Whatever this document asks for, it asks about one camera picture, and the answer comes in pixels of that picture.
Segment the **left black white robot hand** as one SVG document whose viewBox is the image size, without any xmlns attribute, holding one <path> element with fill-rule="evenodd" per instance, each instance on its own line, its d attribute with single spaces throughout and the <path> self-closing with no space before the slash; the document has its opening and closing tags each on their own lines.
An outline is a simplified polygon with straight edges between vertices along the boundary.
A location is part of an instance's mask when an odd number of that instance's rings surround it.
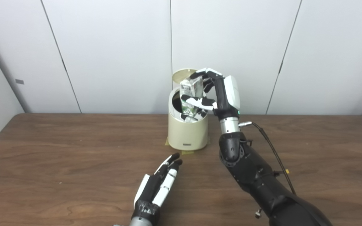
<svg viewBox="0 0 362 226">
<path fill-rule="evenodd" d="M 180 153 L 166 158 L 154 174 L 145 174 L 134 198 L 131 226 L 156 226 L 165 202 L 183 161 Z"/>
</svg>

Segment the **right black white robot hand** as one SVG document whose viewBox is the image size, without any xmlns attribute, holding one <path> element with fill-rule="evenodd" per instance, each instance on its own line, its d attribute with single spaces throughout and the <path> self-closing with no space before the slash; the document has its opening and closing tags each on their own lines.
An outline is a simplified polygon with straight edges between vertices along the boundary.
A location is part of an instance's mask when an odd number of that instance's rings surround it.
<svg viewBox="0 0 362 226">
<path fill-rule="evenodd" d="M 239 119 L 239 89 L 233 76 L 224 76 L 211 68 L 203 68 L 194 72 L 190 78 L 202 78 L 205 93 L 214 88 L 216 100 L 207 97 L 198 98 L 182 95 L 181 99 L 183 101 L 199 109 L 212 111 L 220 121 L 226 118 Z"/>
</svg>

